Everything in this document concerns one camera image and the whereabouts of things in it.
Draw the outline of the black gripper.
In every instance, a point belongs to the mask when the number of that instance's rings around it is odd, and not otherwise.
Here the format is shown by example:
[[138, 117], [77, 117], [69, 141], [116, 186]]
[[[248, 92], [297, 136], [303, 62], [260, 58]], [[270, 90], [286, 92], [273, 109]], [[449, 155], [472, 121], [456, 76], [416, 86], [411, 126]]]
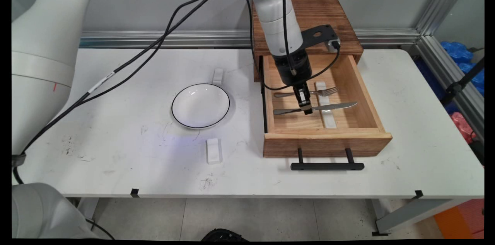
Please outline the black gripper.
[[274, 55], [273, 58], [283, 84], [292, 86], [299, 108], [305, 115], [311, 114], [311, 92], [306, 81], [311, 78], [312, 70], [307, 52], [299, 50], [290, 54], [295, 74], [290, 69], [288, 57]]

